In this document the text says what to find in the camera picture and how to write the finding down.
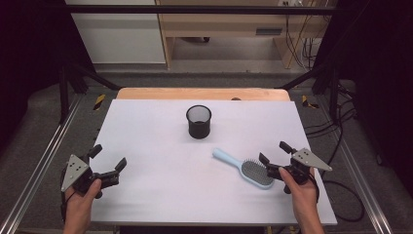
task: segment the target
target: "white tabletop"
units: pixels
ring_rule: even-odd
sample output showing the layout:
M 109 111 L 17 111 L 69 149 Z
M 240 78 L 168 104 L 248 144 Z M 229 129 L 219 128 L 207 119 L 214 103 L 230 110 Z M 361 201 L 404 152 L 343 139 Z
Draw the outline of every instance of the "white tabletop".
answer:
M 187 109 L 203 104 L 212 112 L 210 134 L 188 134 Z M 294 224 L 284 184 L 262 190 L 239 171 L 212 157 L 219 147 L 237 159 L 258 159 L 286 166 L 285 141 L 310 148 L 292 101 L 115 99 L 96 144 L 103 150 L 91 160 L 96 173 L 114 170 L 126 157 L 120 184 L 94 201 L 92 221 L 122 225 L 275 225 Z M 337 224 L 319 182 L 321 223 Z

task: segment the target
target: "light blue hairbrush handle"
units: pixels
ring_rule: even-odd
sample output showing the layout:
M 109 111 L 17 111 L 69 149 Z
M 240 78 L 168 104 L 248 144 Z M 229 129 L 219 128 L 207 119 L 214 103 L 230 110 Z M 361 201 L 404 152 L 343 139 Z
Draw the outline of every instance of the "light blue hairbrush handle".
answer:
M 212 151 L 212 155 L 213 157 L 220 159 L 224 161 L 225 163 L 233 165 L 237 167 L 238 169 L 241 169 L 241 166 L 243 165 L 242 161 L 235 159 L 234 157 L 232 157 L 231 155 L 227 154 L 226 152 L 222 151 L 219 148 L 214 148 Z

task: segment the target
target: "floor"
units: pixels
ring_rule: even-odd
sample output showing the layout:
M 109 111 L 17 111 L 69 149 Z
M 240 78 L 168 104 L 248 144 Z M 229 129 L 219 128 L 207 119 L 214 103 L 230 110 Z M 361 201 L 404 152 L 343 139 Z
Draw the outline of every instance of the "floor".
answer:
M 271 38 L 211 38 L 208 43 L 203 42 L 201 38 L 181 38 L 176 41 L 170 69 L 158 65 L 142 67 L 130 64 L 98 64 L 96 67 L 99 74 L 108 80 L 119 85 L 136 87 L 275 88 L 298 77 L 307 69 L 298 65 L 284 69 Z M 309 80 L 289 92 L 296 102 L 304 127 L 312 127 L 327 120 L 322 106 L 328 100 L 325 96 L 313 96 L 309 89 L 313 82 Z M 94 144 L 94 138 L 98 135 L 98 129 L 104 120 L 104 111 L 107 111 L 110 104 L 109 101 L 105 101 L 99 111 L 92 111 L 96 97 L 102 93 L 106 94 L 108 100 L 116 96 L 116 92 L 101 87 L 93 80 L 87 79 L 87 83 L 90 90 L 85 96 L 80 97 L 79 110 L 73 116 L 73 122 L 69 123 L 70 128 L 64 133 L 61 141 L 51 142 L 59 128 L 58 87 L 53 86 L 31 97 L 27 114 L 14 136 L 15 140 L 2 152 L 0 177 L 3 179 L 0 182 L 0 194 L 6 202 L 0 203 L 0 219 L 7 220 L 12 215 L 19 224 L 20 233 L 46 233 L 43 230 L 45 228 L 61 229 L 59 194 L 56 192 L 58 172 L 61 171 L 67 154 L 83 154 L 85 149 L 91 148 Z M 353 87 L 351 83 L 348 85 L 349 89 Z M 304 106 L 303 95 L 308 98 L 310 104 L 318 104 L 321 108 Z M 71 96 L 73 103 L 77 98 L 78 96 Z M 320 137 L 308 137 L 313 151 L 325 152 L 325 161 L 334 150 L 337 133 L 334 131 Z M 357 159 L 357 166 L 373 194 L 373 205 L 377 202 L 379 210 L 367 208 L 364 217 L 356 222 L 338 218 L 339 224 L 326 227 L 326 231 L 413 233 L 413 224 L 410 221 L 413 215 L 413 201 L 397 181 L 392 169 L 377 165 L 374 149 L 356 118 L 346 122 L 343 133 L 345 143 L 342 143 L 338 156 L 332 162 L 337 170 L 334 174 L 327 175 L 326 179 L 342 182 L 353 191 L 357 191 L 357 179 L 352 176 L 352 169 L 349 169 L 349 165 L 352 164 L 346 161 L 349 154 L 346 150 L 350 148 L 350 154 Z M 33 173 L 41 171 L 42 167 L 46 167 L 42 174 Z M 334 183 L 325 186 L 333 209 L 339 216 L 352 219 L 359 215 L 362 209 L 354 194 L 336 187 Z M 379 214 L 374 212 L 383 213 L 386 218 L 385 224 L 390 226 L 390 231 L 378 230 L 373 224 L 373 219 Z M 91 230 L 107 233 L 111 227 L 93 225 Z M 289 227 L 274 227 L 273 233 L 290 231 Z

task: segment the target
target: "human hand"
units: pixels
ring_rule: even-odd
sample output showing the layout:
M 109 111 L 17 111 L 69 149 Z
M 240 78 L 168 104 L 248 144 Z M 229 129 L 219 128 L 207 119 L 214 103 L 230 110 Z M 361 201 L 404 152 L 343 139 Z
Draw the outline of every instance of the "human hand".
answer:
M 286 169 L 280 167 L 279 170 L 282 180 L 291 191 L 294 216 L 301 227 L 302 233 L 324 233 L 319 221 L 315 185 L 309 180 L 305 184 L 299 185 Z M 314 175 L 313 168 L 310 169 L 310 172 Z
M 67 201 L 66 222 L 64 223 L 63 234 L 83 234 L 91 224 L 92 202 L 100 191 L 101 180 L 96 179 L 88 192 L 82 196 L 73 187 L 69 187 L 65 192 Z

